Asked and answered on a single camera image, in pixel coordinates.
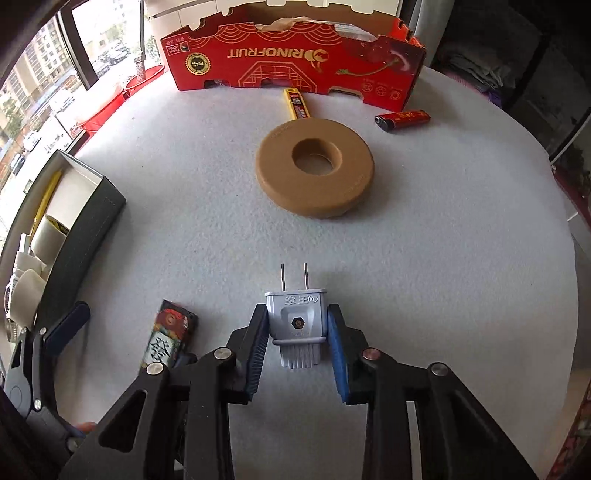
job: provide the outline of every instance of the tree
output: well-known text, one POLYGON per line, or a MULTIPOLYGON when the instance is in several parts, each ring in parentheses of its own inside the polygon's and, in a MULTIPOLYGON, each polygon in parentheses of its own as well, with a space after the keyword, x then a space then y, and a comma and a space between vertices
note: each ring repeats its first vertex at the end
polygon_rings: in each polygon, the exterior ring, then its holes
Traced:
POLYGON ((14 98, 4 102, 2 111, 8 120, 4 131, 10 138, 16 138, 21 132, 23 116, 14 98))
POLYGON ((158 46, 156 45, 156 39, 153 35, 146 41, 145 44, 146 53, 152 58, 154 61, 160 61, 160 53, 158 52, 158 46))
POLYGON ((105 32, 105 35, 109 43, 115 40, 123 40, 123 28, 121 25, 113 25, 105 32))

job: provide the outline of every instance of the box logo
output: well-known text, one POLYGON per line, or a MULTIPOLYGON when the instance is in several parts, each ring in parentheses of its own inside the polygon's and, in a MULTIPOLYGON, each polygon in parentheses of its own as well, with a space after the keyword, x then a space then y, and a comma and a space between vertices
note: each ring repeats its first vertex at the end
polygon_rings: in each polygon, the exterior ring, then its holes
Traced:
POLYGON ((286 57, 289 59, 308 60, 312 66, 322 72, 320 64, 329 59, 326 50, 306 50, 303 48, 233 48, 230 50, 229 59, 239 59, 240 57, 286 57))
POLYGON ((192 53, 187 57, 187 69, 195 75, 205 75, 211 64, 203 53, 192 53))
POLYGON ((176 53, 182 53, 184 51, 189 51, 189 44, 186 41, 175 45, 166 45, 166 53, 168 53, 168 55, 175 55, 176 53))

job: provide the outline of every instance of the hexagonal logo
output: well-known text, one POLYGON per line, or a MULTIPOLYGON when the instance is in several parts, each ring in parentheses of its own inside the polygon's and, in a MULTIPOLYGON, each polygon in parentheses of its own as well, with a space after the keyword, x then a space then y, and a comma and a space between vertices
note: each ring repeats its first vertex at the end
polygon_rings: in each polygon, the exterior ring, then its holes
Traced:
POLYGON ((299 330, 301 328, 304 328, 304 319, 302 317, 295 317, 292 322, 291 322, 293 328, 299 330))

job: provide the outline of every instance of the apartment building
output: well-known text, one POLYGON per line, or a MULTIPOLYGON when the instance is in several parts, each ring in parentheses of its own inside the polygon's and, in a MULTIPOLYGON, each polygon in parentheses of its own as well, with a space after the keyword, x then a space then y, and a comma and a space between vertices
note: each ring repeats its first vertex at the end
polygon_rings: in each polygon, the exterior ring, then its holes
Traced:
POLYGON ((57 20, 52 18, 17 60, 1 92, 15 99, 25 114, 71 68, 72 61, 58 32, 57 20))

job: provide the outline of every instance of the gold label sticker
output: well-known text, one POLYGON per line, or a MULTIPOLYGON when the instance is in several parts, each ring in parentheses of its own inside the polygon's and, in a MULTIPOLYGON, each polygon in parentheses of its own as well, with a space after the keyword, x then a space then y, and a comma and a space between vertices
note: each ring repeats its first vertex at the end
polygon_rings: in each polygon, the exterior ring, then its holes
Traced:
POLYGON ((210 68, 209 59, 203 53, 191 53, 187 57, 187 69, 195 75, 205 75, 210 68))

